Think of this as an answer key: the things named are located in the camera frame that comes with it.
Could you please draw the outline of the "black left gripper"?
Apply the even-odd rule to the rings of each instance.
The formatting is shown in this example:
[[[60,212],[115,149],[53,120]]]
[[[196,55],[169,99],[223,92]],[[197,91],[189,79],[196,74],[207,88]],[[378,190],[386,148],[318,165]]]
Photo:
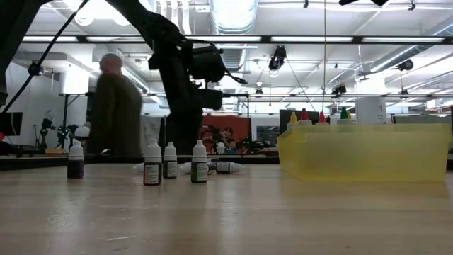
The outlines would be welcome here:
[[[167,42],[153,42],[150,67],[159,70],[171,114],[166,119],[166,136],[177,154],[189,154],[197,143],[202,125],[202,100],[189,79],[180,51]],[[174,116],[188,117],[187,130]]]

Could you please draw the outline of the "green Chefmaster candy color bottle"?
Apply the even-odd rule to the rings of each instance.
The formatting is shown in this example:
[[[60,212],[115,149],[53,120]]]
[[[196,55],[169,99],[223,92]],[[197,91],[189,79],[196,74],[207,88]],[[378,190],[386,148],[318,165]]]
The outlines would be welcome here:
[[[355,121],[350,121],[348,120],[348,114],[347,114],[347,109],[346,107],[342,107],[341,112],[340,112],[340,118],[337,120],[336,124],[337,125],[354,125]]]

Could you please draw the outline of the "small green food coloring bottle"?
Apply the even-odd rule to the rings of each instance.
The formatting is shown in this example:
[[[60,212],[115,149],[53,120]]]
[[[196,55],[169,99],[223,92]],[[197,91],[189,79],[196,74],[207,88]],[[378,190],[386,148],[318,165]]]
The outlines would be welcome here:
[[[190,167],[190,180],[192,183],[206,183],[209,167],[207,165],[206,148],[202,140],[198,140],[193,147],[193,156]]]

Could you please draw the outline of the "small red food coloring bottle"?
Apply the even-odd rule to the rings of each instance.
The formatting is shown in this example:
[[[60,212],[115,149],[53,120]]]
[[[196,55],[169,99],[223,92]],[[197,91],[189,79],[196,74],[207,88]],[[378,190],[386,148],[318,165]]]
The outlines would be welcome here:
[[[152,139],[144,151],[143,184],[158,186],[162,180],[161,148],[156,139]]]

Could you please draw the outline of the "small purple food coloring bottle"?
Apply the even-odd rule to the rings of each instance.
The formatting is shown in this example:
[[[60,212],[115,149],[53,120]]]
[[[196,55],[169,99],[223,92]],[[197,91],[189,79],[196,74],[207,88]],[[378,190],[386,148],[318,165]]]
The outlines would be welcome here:
[[[69,150],[67,162],[67,178],[82,179],[84,177],[84,148],[81,142],[74,141],[73,146]]]

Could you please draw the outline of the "grey patterned panel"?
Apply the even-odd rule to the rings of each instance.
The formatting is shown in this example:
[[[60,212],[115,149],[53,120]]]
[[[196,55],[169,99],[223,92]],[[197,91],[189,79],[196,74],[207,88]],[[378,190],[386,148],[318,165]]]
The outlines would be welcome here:
[[[161,118],[149,115],[141,116],[141,144],[147,147],[152,139],[159,139]]]

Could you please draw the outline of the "person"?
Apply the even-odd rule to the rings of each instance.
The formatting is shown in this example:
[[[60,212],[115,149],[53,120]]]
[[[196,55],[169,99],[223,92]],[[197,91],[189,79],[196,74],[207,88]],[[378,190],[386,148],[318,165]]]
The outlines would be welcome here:
[[[90,114],[87,151],[100,154],[108,149],[116,157],[140,157],[142,97],[122,73],[122,60],[108,53],[100,62]]]
[[[224,128],[221,132],[222,142],[228,150],[236,150],[236,141],[234,140],[234,131],[231,127]]]

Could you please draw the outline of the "orange partition panel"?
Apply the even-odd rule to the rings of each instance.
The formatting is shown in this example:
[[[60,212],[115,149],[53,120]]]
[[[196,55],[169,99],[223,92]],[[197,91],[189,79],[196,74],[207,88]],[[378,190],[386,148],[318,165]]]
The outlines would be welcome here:
[[[241,153],[241,142],[248,137],[248,118],[234,115],[206,115],[202,120],[199,138],[203,141],[209,153],[216,152],[217,143],[222,142],[220,132],[227,127],[231,127],[234,131],[233,137],[236,141],[236,150],[228,150],[226,148],[226,153]]]

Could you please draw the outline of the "black overhead light bar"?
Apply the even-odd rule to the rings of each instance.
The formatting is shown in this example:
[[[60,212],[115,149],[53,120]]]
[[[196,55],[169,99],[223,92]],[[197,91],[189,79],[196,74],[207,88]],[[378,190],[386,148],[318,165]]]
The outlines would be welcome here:
[[[294,45],[453,45],[453,35],[383,36],[383,35],[187,35],[180,38],[161,36],[161,40],[181,43],[184,40],[214,44],[294,44]],[[61,35],[57,44],[144,44],[139,35]]]

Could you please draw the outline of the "white round object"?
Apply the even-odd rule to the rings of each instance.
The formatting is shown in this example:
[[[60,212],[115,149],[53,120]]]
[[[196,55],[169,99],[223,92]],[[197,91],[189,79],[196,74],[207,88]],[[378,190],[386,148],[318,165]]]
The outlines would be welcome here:
[[[75,129],[74,132],[74,138],[77,140],[86,140],[90,137],[90,128],[86,127],[84,125],[79,126],[77,129]]]

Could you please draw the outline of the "white column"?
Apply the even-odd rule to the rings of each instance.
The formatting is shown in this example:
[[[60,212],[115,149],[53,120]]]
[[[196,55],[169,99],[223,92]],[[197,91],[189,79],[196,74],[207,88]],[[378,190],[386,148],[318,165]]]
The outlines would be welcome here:
[[[358,125],[386,124],[386,101],[382,97],[359,98],[355,103]]]

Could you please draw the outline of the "black display screen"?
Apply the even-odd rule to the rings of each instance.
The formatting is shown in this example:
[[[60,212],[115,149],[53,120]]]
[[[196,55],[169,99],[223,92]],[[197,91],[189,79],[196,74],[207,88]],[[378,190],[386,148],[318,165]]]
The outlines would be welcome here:
[[[290,121],[291,114],[295,113],[297,120],[302,119],[302,110],[287,110],[281,109],[280,110],[280,126],[287,127],[287,124]],[[319,120],[319,112],[315,111],[307,111],[306,112],[309,119],[312,121],[313,124],[316,124]]]

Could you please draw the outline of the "yellow translucent plastic bin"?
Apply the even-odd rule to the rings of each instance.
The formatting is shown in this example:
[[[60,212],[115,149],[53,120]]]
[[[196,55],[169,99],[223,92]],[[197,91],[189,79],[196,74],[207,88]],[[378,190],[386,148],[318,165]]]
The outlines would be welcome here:
[[[300,125],[277,138],[283,171],[303,181],[442,182],[446,123]]]

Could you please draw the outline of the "silver ventilation duct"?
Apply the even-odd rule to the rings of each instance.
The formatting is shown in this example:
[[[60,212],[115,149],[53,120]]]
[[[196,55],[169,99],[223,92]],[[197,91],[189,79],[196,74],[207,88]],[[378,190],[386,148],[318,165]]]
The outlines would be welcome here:
[[[208,0],[212,33],[248,35],[254,30],[258,0]],[[247,49],[226,49],[222,59],[227,69],[240,71],[248,56]]]

